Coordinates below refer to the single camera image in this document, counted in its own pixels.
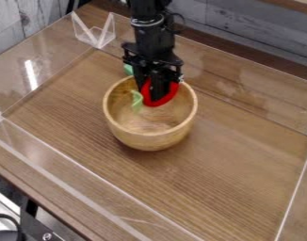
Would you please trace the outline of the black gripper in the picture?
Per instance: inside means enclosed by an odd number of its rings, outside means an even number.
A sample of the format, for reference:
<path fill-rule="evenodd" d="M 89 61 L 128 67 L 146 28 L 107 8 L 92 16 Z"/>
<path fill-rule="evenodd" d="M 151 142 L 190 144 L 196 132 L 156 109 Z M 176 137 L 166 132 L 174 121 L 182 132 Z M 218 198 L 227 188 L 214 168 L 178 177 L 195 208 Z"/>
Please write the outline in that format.
<path fill-rule="evenodd" d="M 132 66 L 138 88 L 151 77 L 150 99 L 170 101 L 179 88 L 179 75 L 184 61 L 175 55 L 175 29 L 172 20 L 132 20 L 135 41 L 122 44 L 123 62 Z"/>

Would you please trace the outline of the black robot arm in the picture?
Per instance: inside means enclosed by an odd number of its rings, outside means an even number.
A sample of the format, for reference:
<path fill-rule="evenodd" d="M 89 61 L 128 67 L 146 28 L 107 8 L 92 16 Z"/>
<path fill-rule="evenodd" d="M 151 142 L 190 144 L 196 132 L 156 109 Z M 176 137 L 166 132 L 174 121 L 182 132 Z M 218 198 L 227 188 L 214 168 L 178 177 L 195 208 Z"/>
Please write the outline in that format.
<path fill-rule="evenodd" d="M 166 104 L 176 95 L 184 61 L 174 54 L 176 13 L 167 10 L 172 0 L 127 0 L 135 42 L 124 42 L 123 62 L 132 67 L 143 103 Z"/>

